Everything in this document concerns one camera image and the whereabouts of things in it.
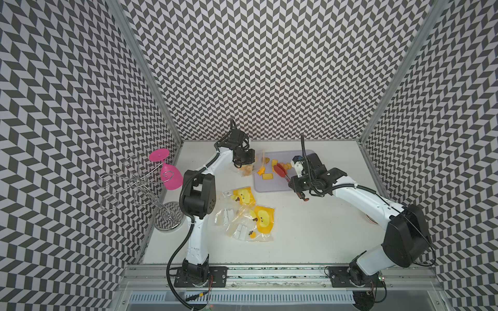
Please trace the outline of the red metal tongs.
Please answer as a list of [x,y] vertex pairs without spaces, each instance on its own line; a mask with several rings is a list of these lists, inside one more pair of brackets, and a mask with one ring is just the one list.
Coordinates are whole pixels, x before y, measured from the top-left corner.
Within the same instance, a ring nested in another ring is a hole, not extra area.
[[284,178],[286,180],[286,182],[288,183],[288,186],[296,193],[296,195],[298,196],[299,199],[303,200],[304,202],[309,201],[309,199],[306,198],[304,193],[298,192],[295,189],[294,181],[289,177],[287,171],[280,163],[277,163],[272,168],[274,169],[274,171],[277,175],[279,175],[281,178]]

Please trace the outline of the lavender plastic tray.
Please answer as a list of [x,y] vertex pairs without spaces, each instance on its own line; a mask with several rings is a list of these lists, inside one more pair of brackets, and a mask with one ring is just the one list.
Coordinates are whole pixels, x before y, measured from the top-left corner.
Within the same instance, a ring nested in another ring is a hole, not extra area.
[[[266,152],[266,156],[269,162],[265,166],[265,171],[262,174],[254,174],[254,190],[259,193],[269,193],[269,192],[280,192],[280,191],[292,191],[288,186],[288,183],[284,178],[281,178],[275,172],[273,172],[272,161],[277,160],[278,163],[290,164],[294,156],[302,156],[301,150],[284,150],[284,151],[272,151]],[[274,178],[272,180],[264,180],[262,178],[263,174],[273,174]]]

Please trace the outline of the duck print resealable bag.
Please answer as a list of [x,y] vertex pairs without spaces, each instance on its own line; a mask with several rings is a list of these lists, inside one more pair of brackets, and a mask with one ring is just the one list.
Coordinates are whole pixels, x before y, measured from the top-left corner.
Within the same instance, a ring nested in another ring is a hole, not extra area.
[[241,168],[238,168],[237,171],[242,177],[259,174],[260,172],[263,172],[263,169],[268,162],[269,159],[266,156],[266,151],[257,150],[255,151],[254,162],[243,165]]

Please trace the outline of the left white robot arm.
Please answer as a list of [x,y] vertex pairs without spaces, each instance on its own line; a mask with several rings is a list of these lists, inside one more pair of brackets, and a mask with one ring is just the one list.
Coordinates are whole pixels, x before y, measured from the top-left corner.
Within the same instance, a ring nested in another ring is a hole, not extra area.
[[210,280],[206,237],[208,218],[217,201],[216,173],[231,165],[240,167],[255,161],[249,136],[237,128],[215,141],[214,148],[215,154],[202,167],[185,172],[178,203],[180,211],[190,220],[189,230],[167,262],[170,270],[175,257],[185,248],[185,258],[175,277],[201,286]]

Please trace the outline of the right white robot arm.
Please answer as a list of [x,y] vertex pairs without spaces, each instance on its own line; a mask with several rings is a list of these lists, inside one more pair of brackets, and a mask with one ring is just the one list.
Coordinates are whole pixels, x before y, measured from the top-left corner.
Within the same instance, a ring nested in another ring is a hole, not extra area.
[[408,268],[433,246],[421,207],[403,206],[382,197],[376,190],[358,184],[338,168],[328,170],[317,154],[294,156],[290,162],[296,175],[288,186],[303,201],[310,196],[335,196],[363,212],[385,231],[383,242],[356,256],[346,270],[352,286],[363,287],[381,270]]

